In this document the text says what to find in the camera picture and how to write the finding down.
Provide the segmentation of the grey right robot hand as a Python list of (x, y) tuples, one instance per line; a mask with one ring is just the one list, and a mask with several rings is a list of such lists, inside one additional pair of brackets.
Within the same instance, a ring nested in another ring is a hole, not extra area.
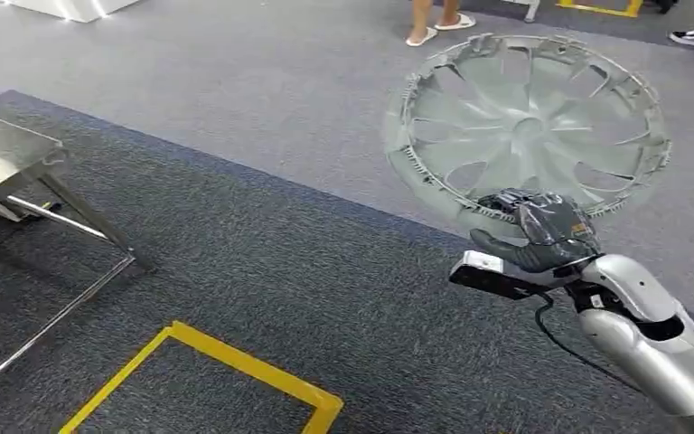
[(529, 273), (541, 273), (602, 254), (596, 231), (586, 213), (571, 198), (538, 190), (507, 188), (485, 196), (479, 204), (515, 218), (527, 240), (523, 246), (470, 230), (485, 253)]

